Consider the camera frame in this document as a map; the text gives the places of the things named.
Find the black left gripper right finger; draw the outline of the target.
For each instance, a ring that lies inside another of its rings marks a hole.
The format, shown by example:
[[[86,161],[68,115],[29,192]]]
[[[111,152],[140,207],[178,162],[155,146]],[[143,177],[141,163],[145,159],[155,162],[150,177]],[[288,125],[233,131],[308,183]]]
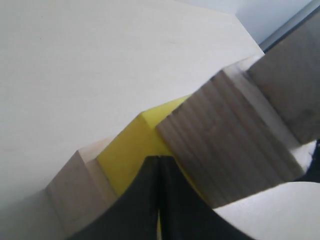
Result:
[[[159,157],[159,215],[163,240],[251,240],[219,216],[189,184],[175,159]]]

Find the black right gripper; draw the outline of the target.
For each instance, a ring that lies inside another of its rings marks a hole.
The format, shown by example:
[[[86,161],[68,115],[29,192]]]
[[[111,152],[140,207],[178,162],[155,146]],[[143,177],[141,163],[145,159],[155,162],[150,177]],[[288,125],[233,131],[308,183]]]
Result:
[[[295,151],[295,157],[304,170],[304,175],[294,182],[319,182],[320,181],[320,140],[303,145]]]

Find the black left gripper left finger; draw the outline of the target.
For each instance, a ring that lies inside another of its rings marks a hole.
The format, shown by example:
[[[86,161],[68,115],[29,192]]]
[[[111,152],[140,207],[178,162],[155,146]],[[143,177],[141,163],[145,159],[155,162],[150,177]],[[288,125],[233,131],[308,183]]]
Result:
[[[160,159],[146,157],[126,191],[70,240],[156,240]]]

